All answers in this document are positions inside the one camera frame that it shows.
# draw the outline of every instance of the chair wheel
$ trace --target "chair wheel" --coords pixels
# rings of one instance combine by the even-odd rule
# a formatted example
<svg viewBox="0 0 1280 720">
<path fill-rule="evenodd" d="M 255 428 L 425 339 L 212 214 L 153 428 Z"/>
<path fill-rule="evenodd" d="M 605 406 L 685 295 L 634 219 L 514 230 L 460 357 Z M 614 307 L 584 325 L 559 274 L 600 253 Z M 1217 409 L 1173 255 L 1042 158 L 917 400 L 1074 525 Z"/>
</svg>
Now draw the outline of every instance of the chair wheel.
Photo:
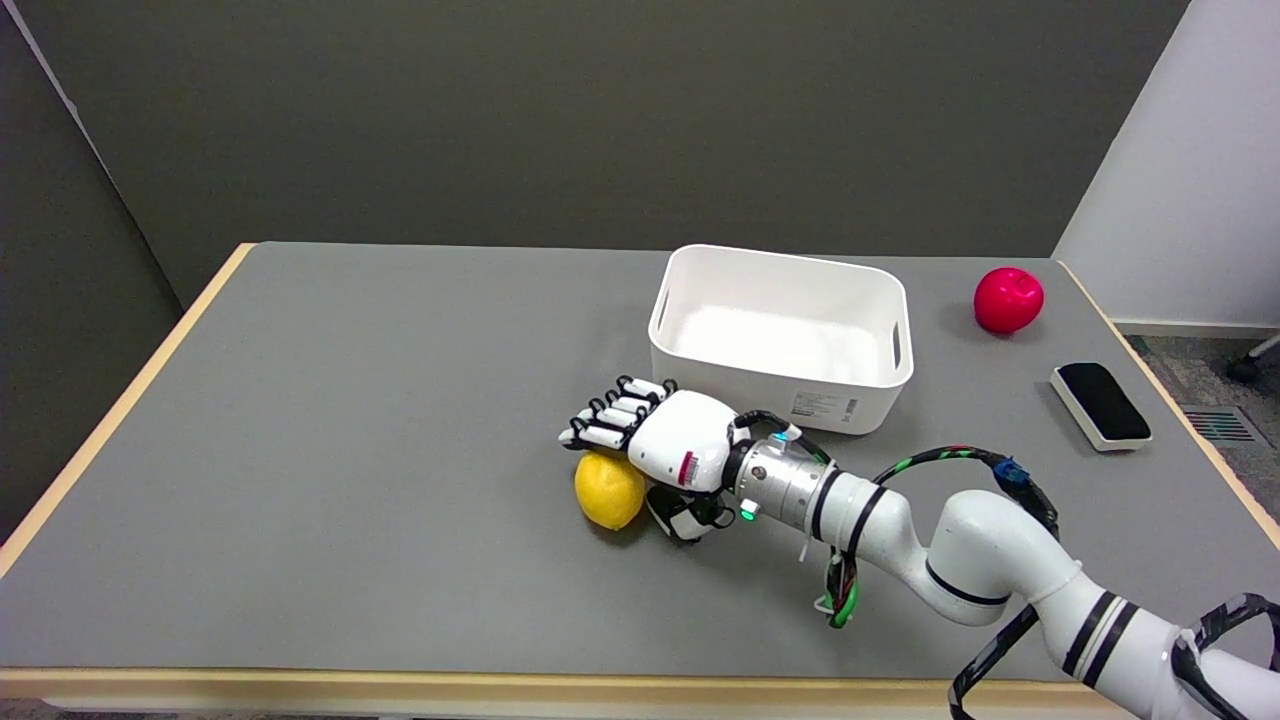
<svg viewBox="0 0 1280 720">
<path fill-rule="evenodd" d="M 1226 377 L 1238 383 L 1252 383 L 1258 379 L 1258 363 L 1249 356 L 1231 360 L 1226 365 Z"/>
</svg>

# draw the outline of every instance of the apple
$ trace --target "apple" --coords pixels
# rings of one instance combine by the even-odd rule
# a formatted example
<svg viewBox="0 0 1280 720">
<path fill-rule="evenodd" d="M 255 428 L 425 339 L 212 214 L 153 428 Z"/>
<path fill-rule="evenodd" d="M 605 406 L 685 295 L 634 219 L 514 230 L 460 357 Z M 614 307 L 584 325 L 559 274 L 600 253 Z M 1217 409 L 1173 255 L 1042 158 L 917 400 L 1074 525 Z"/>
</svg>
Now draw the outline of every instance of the apple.
<svg viewBox="0 0 1280 720">
<path fill-rule="evenodd" d="M 973 316 L 997 334 L 1025 328 L 1043 306 L 1044 288 L 1021 268 L 996 268 L 983 275 L 973 293 Z"/>
</svg>

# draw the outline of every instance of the wooden table edge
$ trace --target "wooden table edge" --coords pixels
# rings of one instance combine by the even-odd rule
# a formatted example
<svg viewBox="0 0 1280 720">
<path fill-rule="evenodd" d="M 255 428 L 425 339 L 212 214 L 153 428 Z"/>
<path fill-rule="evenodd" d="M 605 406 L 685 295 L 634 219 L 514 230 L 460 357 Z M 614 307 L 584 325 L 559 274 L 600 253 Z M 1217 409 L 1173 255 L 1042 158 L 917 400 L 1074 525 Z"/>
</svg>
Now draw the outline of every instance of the wooden table edge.
<svg viewBox="0 0 1280 720">
<path fill-rule="evenodd" d="M 160 347 L 72 456 L 9 541 L 0 547 L 0 578 L 45 524 L 155 377 L 173 356 L 214 297 L 236 273 L 255 243 L 236 249 L 191 305 Z M 1245 488 L 1217 450 L 1201 438 L 1151 368 L 1102 313 L 1079 278 L 1059 261 L 1094 311 L 1107 323 L 1147 379 L 1156 387 L 1201 450 L 1221 473 L 1263 532 L 1280 548 L 1280 528 Z M 808 679 L 808 678 L 680 678 L 630 675 L 535 675 L 481 673 L 398 673 L 353 670 L 268 669 L 142 669 L 142 667 L 0 667 L 0 697 L 76 698 L 95 701 L 197 697 L 218 703 L 360 701 L 383 703 L 515 702 L 515 703 L 641 703 L 649 706 L 936 706 L 950 680 Z M 1114 708 L 1106 698 L 1069 682 L 988 680 L 972 693 L 974 707 L 1042 706 Z"/>
</svg>

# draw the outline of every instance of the gray table surface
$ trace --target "gray table surface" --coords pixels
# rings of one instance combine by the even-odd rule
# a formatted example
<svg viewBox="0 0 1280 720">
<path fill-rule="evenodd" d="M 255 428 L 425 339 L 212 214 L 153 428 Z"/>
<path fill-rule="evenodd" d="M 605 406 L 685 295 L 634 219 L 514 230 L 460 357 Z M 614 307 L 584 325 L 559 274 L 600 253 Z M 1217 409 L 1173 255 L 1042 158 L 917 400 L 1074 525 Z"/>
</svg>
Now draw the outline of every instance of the gray table surface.
<svg viewBox="0 0 1280 720">
<path fill-rule="evenodd" d="M 261 245 L 0 580 L 0 666 L 950 678 L 995 633 L 864 565 L 842 632 L 824 552 L 737 523 L 676 548 L 590 525 L 556 434 L 645 336 L 667 255 Z M 1101 584 L 1176 621 L 1280 552 L 1061 266 L 1011 340 L 970 316 L 998 259 L 850 259 L 906 286 L 915 377 L 879 430 L 815 433 L 874 474 L 943 443 L 1014 454 Z M 1047 379 L 1106 364 L 1153 442 L 1101 456 Z M 978 464 L 895 479 L 928 542 Z M 1011 607 L 1007 616 L 1012 616 Z M 1225 646 L 1263 661 L 1265 641 Z M 1062 680 L 1038 633 L 992 676 Z"/>
</svg>

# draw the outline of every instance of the gray wall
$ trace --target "gray wall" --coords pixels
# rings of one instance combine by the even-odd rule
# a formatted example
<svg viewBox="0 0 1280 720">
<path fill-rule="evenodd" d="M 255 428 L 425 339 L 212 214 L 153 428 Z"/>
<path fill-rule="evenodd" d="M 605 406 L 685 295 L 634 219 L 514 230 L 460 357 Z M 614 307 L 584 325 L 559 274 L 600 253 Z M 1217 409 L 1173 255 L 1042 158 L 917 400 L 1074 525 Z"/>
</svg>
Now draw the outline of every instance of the gray wall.
<svg viewBox="0 0 1280 720">
<path fill-rule="evenodd" d="M 19 0 L 184 301 L 255 240 L 1047 256 L 1188 0 Z"/>
<path fill-rule="evenodd" d="M 0 543 L 178 316 L 142 236 L 0 12 Z"/>
</svg>

